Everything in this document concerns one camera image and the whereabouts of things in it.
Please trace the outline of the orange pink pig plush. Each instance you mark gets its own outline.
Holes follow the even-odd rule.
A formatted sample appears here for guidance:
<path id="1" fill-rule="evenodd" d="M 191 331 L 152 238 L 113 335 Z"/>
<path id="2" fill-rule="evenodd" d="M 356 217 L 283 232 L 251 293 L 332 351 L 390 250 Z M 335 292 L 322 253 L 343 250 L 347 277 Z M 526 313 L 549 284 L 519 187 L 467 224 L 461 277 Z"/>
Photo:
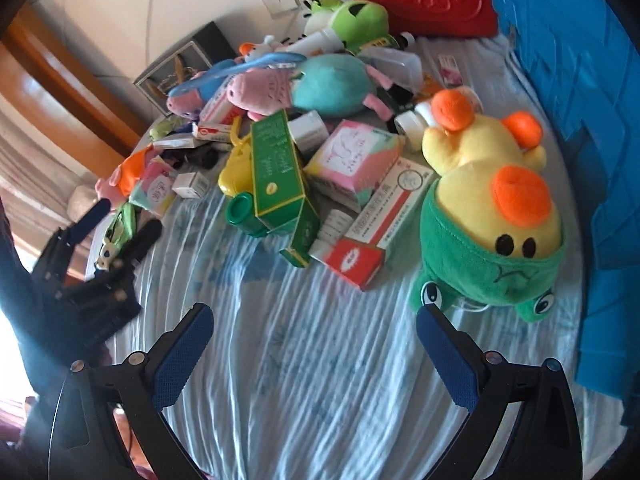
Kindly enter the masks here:
<path id="1" fill-rule="evenodd" d="M 122 161 L 106 179 L 96 181 L 96 195 L 99 200 L 108 200 L 111 210 L 126 203 L 134 186 L 140 180 L 143 171 L 151 160 L 160 154 L 152 144 L 134 152 Z"/>

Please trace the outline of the pastel tissue pack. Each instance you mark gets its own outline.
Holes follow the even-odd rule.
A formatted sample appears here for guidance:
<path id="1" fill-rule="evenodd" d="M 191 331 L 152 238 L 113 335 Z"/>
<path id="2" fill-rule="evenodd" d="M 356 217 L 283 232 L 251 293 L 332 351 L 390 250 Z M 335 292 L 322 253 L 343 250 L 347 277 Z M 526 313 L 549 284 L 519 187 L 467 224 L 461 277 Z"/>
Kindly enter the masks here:
<path id="1" fill-rule="evenodd" d="M 154 157 L 129 195 L 130 203 L 163 218 L 176 197 L 172 190 L 176 177 L 177 170 L 173 166 L 160 156 Z"/>

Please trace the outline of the small white medicine box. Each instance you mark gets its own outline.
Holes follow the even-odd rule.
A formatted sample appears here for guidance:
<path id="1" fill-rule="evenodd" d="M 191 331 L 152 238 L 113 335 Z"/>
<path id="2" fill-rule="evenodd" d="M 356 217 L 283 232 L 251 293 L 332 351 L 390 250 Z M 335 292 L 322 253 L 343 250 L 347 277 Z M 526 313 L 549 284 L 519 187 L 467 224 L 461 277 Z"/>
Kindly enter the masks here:
<path id="1" fill-rule="evenodd" d="M 199 171 L 178 174 L 171 191 L 181 198 L 202 198 L 210 187 L 208 177 Z"/>

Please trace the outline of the green round jar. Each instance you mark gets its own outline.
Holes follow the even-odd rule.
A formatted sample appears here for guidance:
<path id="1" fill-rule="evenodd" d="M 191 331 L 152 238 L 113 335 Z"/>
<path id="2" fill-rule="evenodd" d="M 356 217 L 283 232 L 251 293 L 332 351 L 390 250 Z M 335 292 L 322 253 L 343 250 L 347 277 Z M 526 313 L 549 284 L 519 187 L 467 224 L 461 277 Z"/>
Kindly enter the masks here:
<path id="1" fill-rule="evenodd" d="M 249 236 L 261 238 L 268 234 L 268 228 L 256 217 L 254 196 L 250 192 L 232 197 L 224 214 L 230 226 L 235 226 Z"/>

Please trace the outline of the yellow plastic toy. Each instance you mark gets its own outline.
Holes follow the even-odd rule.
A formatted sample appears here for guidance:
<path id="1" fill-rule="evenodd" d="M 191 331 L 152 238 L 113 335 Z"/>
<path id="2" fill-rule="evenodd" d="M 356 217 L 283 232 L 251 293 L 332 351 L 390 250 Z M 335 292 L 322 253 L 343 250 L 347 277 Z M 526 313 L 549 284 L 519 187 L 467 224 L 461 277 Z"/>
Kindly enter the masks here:
<path id="1" fill-rule="evenodd" d="M 231 124 L 231 152 L 218 177 L 218 186 L 229 197 L 253 193 L 252 135 L 240 137 L 242 118 L 235 117 Z"/>

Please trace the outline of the green carton box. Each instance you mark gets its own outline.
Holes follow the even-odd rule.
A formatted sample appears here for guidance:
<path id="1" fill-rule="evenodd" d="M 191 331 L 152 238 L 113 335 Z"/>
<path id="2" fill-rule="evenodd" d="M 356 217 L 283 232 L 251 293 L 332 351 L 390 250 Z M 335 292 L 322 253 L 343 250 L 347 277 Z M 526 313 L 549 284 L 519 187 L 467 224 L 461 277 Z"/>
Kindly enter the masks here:
<path id="1" fill-rule="evenodd" d="M 254 214 L 270 234 L 288 238 L 280 255 L 292 266 L 306 268 L 320 216 L 288 128 L 288 115 L 279 110 L 254 122 L 250 136 Z"/>

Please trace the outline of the red white toothpaste box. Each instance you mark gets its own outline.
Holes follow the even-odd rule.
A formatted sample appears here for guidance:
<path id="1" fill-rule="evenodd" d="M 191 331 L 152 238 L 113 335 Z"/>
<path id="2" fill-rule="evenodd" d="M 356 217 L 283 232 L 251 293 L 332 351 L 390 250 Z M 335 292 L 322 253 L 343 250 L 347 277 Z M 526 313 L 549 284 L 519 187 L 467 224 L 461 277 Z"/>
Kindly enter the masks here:
<path id="1" fill-rule="evenodd" d="M 192 125 L 195 139 L 213 142 L 228 142 L 235 119 L 243 117 L 242 108 L 232 104 L 227 90 L 232 83 L 232 76 L 227 77 L 213 97 L 205 104 L 200 118 Z"/>

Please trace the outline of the purple pig plush blue body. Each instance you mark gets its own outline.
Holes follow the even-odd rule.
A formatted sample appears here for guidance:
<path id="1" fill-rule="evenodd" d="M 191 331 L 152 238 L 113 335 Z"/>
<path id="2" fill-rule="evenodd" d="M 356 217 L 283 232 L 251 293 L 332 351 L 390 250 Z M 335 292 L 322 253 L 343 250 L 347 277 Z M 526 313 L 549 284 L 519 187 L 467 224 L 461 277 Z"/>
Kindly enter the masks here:
<path id="1" fill-rule="evenodd" d="M 305 60 L 305 55 L 291 52 L 267 53 L 248 62 L 242 58 L 228 58 L 171 89 L 166 106 L 172 114 L 194 120 L 228 77 L 252 68 L 291 67 Z"/>

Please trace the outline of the duck plush in frog suit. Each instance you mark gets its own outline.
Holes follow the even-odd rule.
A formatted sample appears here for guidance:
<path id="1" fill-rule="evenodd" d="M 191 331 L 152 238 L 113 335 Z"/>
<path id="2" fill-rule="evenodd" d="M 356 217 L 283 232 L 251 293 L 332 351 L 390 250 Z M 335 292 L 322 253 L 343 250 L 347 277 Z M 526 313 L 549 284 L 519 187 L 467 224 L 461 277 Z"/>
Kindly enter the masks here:
<path id="1" fill-rule="evenodd" d="M 564 226 L 542 176 L 547 152 L 537 118 L 478 114 L 458 90 L 430 103 L 422 154 L 436 174 L 420 214 L 421 272 L 413 311 L 458 300 L 545 318 L 564 256 Z"/>

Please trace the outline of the black gift box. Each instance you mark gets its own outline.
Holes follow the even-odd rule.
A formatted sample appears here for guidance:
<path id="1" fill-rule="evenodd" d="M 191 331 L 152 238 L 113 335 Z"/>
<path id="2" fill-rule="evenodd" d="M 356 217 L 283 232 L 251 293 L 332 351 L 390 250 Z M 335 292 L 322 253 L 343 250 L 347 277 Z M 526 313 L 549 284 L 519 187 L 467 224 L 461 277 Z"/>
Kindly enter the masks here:
<path id="1" fill-rule="evenodd" d="M 163 114 L 169 91 L 215 63 L 235 58 L 235 50 L 215 22 L 178 41 L 134 80 L 134 86 Z"/>

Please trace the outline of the red white medicine box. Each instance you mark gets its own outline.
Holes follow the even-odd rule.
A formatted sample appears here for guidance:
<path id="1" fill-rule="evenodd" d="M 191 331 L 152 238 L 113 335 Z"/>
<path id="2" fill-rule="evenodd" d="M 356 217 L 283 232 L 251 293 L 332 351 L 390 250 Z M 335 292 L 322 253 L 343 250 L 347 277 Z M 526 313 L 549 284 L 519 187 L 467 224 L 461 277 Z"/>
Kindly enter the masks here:
<path id="1" fill-rule="evenodd" d="M 338 276 L 365 290 L 384 266 L 435 177 L 429 166 L 399 157 L 326 258 Z"/>

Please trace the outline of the pink patterned tissue pack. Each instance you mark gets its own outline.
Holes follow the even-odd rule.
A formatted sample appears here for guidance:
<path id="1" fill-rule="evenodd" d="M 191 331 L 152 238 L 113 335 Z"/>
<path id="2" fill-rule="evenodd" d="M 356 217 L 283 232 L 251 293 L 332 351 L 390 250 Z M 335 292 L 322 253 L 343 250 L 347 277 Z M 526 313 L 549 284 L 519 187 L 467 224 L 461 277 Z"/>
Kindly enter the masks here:
<path id="1" fill-rule="evenodd" d="M 400 156 L 404 139 L 362 122 L 343 120 L 304 168 L 308 183 L 360 212 Z"/>

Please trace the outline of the teal plush toy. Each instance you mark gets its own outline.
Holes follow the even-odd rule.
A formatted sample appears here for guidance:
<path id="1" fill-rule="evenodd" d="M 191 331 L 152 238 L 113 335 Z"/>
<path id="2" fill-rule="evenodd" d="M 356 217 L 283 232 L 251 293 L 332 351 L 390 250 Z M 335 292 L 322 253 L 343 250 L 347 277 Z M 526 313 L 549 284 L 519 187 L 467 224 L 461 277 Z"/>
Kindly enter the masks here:
<path id="1" fill-rule="evenodd" d="M 375 67 L 349 54 L 322 54 L 300 63 L 290 76 L 294 110 L 314 110 L 322 118 L 346 118 L 362 110 L 388 122 L 393 110 L 378 96 L 378 89 L 394 85 Z"/>

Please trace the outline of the white pill bottle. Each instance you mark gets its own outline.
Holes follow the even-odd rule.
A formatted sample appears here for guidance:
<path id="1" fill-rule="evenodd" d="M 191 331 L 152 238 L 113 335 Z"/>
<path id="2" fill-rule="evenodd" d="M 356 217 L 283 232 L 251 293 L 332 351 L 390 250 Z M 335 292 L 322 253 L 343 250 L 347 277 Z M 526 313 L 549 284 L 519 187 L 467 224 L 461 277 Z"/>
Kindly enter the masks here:
<path id="1" fill-rule="evenodd" d="M 469 101 L 475 113 L 484 112 L 482 101 L 472 88 L 460 86 L 454 88 L 454 91 L 465 96 L 465 99 Z M 406 138 L 410 152 L 416 153 L 420 151 L 422 148 L 423 133 L 427 127 L 439 126 L 439 123 L 436 122 L 432 114 L 432 101 L 433 98 L 431 96 L 421 100 L 417 102 L 411 110 L 397 115 L 394 119 L 396 129 Z"/>

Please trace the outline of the green frog plush toy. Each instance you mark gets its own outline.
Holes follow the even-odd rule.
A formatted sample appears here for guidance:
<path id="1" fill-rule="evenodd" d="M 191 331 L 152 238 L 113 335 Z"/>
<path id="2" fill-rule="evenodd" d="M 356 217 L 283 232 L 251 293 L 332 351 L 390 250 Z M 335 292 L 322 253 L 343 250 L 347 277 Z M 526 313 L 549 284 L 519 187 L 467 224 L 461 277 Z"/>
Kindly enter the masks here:
<path id="1" fill-rule="evenodd" d="M 368 0 L 310 0 L 306 4 L 303 35 L 309 37 L 323 29 L 333 29 L 347 50 L 385 37 L 390 32 L 384 6 Z"/>

